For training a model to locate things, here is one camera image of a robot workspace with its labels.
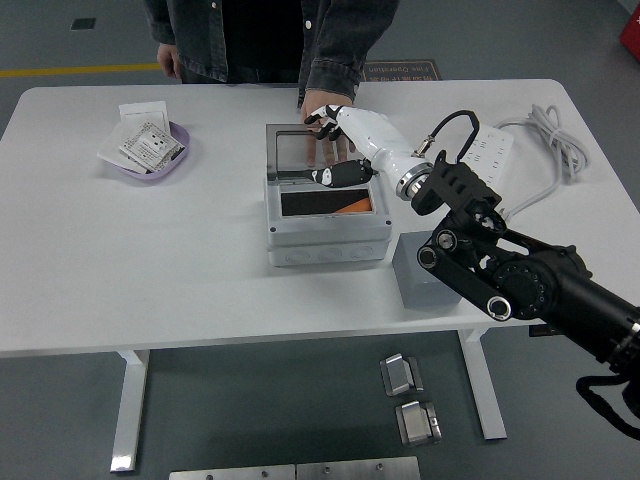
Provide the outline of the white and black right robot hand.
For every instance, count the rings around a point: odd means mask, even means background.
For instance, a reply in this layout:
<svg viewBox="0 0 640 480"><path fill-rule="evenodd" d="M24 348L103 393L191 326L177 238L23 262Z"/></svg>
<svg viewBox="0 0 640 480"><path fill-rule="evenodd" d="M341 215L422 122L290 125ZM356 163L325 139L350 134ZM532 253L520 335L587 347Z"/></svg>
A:
<svg viewBox="0 0 640 480"><path fill-rule="evenodd" d="M377 173L384 173L398 197L412 197L410 188L424 181L433 166L417 156L401 133L382 114L355 107L326 105L305 119L307 125L319 122L320 139L344 135L363 154L362 160L350 160L304 176L328 188L360 185Z"/></svg>

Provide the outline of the person's left hand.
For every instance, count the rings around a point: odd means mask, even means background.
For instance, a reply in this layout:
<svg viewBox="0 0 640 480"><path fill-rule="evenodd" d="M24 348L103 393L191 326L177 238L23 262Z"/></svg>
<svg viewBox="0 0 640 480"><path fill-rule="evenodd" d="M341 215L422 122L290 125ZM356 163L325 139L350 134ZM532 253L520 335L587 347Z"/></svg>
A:
<svg viewBox="0 0 640 480"><path fill-rule="evenodd" d="M306 137L306 164L309 168L316 168L316 158L318 152L317 144L322 147L325 163L327 166L337 162L347 160L348 151L353 152L355 147L346 139L344 135L331 140L328 137L318 140L316 135L322 129L326 119L319 117L312 120L314 112L327 105L352 107L354 102L348 97L337 93L325 92L323 90L307 90L300 109L301 122L308 127L312 135Z"/></svg>

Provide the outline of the person's right hand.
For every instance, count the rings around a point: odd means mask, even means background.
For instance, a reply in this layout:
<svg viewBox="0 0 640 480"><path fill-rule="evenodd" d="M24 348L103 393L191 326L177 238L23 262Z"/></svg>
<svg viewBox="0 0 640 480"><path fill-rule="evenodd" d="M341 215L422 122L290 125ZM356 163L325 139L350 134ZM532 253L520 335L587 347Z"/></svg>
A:
<svg viewBox="0 0 640 480"><path fill-rule="evenodd" d="M181 79L179 55L175 45L160 43L157 50L157 62L166 77Z"/></svg>

